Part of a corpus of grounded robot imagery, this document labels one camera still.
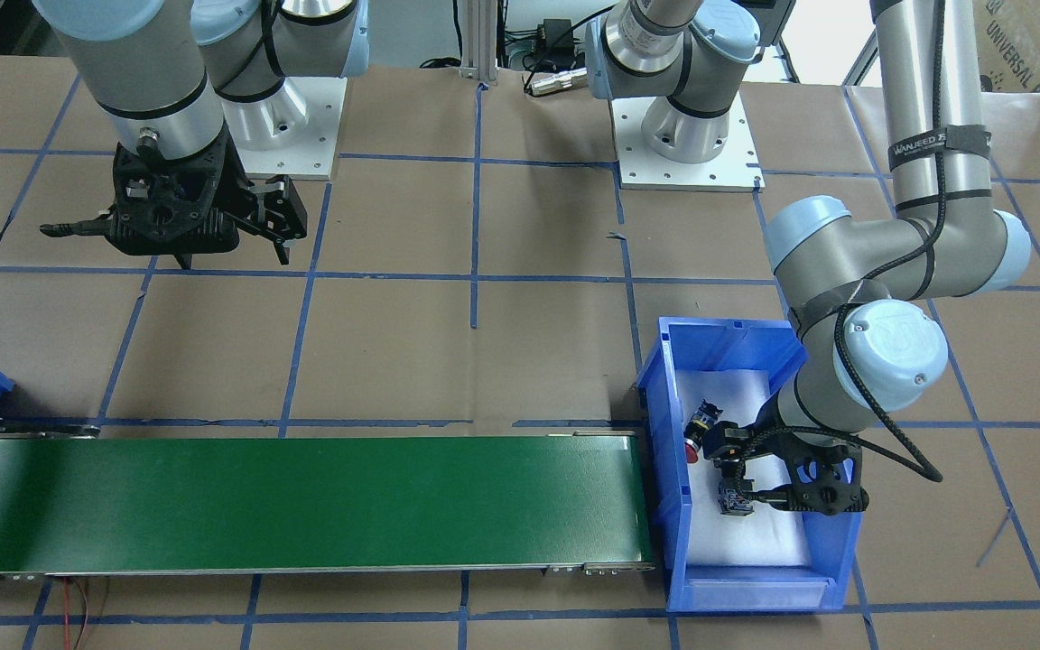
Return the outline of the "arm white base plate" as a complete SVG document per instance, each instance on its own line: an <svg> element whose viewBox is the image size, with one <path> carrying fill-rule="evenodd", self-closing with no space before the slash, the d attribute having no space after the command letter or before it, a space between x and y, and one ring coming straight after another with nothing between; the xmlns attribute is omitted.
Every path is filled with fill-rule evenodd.
<svg viewBox="0 0 1040 650"><path fill-rule="evenodd" d="M620 186L625 190L718 190L751 192L766 186L757 148L739 97L727 114L728 132L713 160L685 163L653 151L641 133L651 97L610 100L612 136L618 156Z"/></svg>
<svg viewBox="0 0 1040 650"><path fill-rule="evenodd" d="M294 180L329 181L347 87L342 78L286 78L265 99L222 99L248 177L288 174Z"/></svg>

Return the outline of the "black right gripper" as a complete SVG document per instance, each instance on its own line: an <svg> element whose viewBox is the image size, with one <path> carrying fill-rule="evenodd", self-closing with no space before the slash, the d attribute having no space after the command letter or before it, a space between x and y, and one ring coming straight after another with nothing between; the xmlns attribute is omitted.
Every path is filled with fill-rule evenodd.
<svg viewBox="0 0 1040 650"><path fill-rule="evenodd" d="M228 130L189 159L151 164L116 147L113 218L40 225L46 237L110 237L127 255L226 254L239 229L271 240L281 265L307 236L307 210L292 177L242 188L242 164Z"/></svg>

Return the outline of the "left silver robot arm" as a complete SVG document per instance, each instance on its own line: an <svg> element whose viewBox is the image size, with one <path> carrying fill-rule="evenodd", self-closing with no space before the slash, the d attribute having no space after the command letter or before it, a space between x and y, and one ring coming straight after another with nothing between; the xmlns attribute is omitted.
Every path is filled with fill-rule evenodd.
<svg viewBox="0 0 1040 650"><path fill-rule="evenodd" d="M993 206L971 5L874 1L870 12L893 217L859 222L841 200L812 196L769 219L769 267L808 357L752 423L704 406L686 432L688 456L720 471L726 515L756 503L861 513L864 450L943 480L892 419L948 366L948 340L919 301L998 291L1028 267L1026 227ZM651 98L649 148L709 162L760 46L762 28L735 1L619 1L587 21L591 94Z"/></svg>

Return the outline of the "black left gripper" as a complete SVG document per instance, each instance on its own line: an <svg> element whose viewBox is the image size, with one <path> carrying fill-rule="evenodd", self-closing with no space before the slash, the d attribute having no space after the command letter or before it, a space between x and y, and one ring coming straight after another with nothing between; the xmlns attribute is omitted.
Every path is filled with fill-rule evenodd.
<svg viewBox="0 0 1040 650"><path fill-rule="evenodd" d="M809 433L789 432L777 411L775 396L764 402L752 425L742 427L733 421L712 424L702 440L702 454L713 461L721 472L735 472L754 432L771 432L759 451L780 458L789 482L764 490L740 489L742 499L794 513L837 515L863 513L867 509L868 493L861 486L859 445L830 436L817 441Z"/></svg>

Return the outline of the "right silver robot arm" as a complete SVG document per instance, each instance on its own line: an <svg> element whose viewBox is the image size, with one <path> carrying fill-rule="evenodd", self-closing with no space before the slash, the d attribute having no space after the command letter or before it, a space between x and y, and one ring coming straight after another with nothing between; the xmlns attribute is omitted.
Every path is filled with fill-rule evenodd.
<svg viewBox="0 0 1040 650"><path fill-rule="evenodd" d="M103 237L125 255L227 254L249 234L282 265L307 235L288 168L323 176L303 79L349 79L370 62L365 1L37 1L118 132L113 202L97 217L42 225Z"/></svg>

